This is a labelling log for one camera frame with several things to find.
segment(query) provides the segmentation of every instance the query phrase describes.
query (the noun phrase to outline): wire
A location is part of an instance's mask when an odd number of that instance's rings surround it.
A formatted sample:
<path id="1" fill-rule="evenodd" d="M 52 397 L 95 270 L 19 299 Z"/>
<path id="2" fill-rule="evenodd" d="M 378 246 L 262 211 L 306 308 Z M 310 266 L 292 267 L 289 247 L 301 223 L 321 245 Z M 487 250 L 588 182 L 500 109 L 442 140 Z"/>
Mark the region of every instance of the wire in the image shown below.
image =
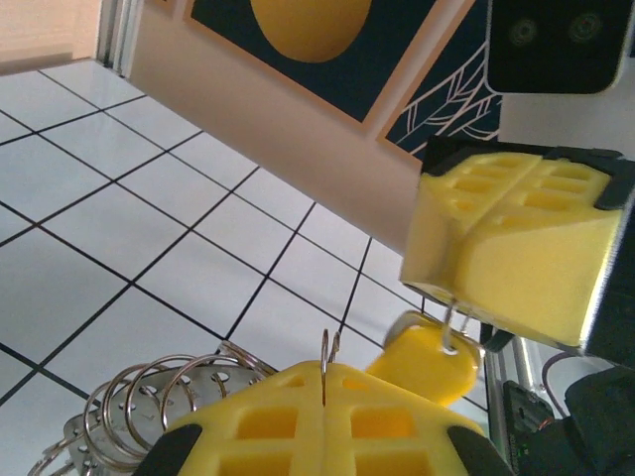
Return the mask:
<path id="1" fill-rule="evenodd" d="M 546 426 L 549 426 L 553 422 L 554 422 L 554 419 L 549 416 L 548 418 L 545 419 L 545 421 L 540 423 L 540 425 L 538 426 L 538 431 L 540 431 L 541 429 L 545 428 Z"/>
<path id="2" fill-rule="evenodd" d="M 549 395 L 549 398 L 552 400 L 554 407 L 556 407 L 556 410 L 558 410 L 558 413 L 560 414 L 562 418 L 566 418 L 568 415 L 565 412 L 565 409 L 563 409 L 562 405 L 560 405 L 560 402 L 558 402 L 558 399 L 556 399 L 556 395 L 554 394 L 554 391 L 549 385 L 548 376 L 549 376 L 550 369 L 555 364 L 557 364 L 558 362 L 562 360 L 569 359 L 571 357 L 577 357 L 577 355 L 569 354 L 568 352 L 561 352 L 560 354 L 554 355 L 553 357 L 548 359 L 547 362 L 545 362 L 545 365 L 543 366 L 543 372 L 542 372 L 543 385 L 545 386 L 547 395 Z"/>

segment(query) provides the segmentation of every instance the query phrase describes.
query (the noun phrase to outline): keychain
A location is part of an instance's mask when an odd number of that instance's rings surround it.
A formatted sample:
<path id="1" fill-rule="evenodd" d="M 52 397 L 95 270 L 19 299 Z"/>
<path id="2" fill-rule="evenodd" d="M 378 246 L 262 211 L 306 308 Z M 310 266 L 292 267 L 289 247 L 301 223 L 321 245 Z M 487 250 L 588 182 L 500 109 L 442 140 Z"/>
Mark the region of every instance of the keychain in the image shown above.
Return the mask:
<path id="1" fill-rule="evenodd" d="M 384 340 L 384 353 L 366 372 L 431 402 L 448 406 L 476 383 L 484 358 L 480 344 L 444 322 L 417 311 L 404 312 Z"/>

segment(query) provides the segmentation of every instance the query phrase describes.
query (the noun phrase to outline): white tile floor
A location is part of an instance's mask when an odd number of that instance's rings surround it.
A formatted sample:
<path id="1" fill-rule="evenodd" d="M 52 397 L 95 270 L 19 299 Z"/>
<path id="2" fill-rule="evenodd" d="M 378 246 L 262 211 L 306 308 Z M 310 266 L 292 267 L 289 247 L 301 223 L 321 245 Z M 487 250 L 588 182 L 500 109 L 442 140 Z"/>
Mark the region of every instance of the white tile floor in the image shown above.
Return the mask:
<path id="1" fill-rule="evenodd" d="M 231 339 L 364 368 L 401 258 L 92 61 L 0 77 L 2 474 L 127 365 Z M 484 389 L 454 408 L 486 422 Z"/>

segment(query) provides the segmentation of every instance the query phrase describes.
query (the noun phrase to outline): yellow circle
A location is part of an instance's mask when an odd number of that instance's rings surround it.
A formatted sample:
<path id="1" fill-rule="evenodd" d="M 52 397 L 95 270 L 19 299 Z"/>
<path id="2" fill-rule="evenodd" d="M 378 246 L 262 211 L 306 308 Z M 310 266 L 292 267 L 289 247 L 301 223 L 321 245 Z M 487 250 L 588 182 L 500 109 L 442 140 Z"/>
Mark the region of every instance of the yellow circle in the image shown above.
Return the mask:
<path id="1" fill-rule="evenodd" d="M 267 41 L 287 58 L 324 62 L 359 34 L 371 0 L 251 0 Z"/>

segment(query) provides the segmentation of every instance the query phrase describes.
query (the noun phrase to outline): wall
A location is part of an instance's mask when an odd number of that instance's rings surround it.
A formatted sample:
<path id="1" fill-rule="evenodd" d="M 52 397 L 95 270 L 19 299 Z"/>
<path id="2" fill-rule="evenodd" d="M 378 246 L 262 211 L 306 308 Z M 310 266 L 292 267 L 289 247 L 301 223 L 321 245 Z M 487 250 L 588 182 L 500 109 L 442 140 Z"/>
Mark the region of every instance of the wall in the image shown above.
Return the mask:
<path id="1" fill-rule="evenodd" d="M 440 0 L 359 128 L 320 107 L 254 61 L 173 15 L 144 6 L 131 72 L 142 90 L 331 210 L 403 251 L 421 163 L 377 142 L 411 97 L 422 66 L 437 57 L 469 5 Z"/>
<path id="2" fill-rule="evenodd" d="M 0 73 L 93 57 L 100 0 L 2 0 Z"/>

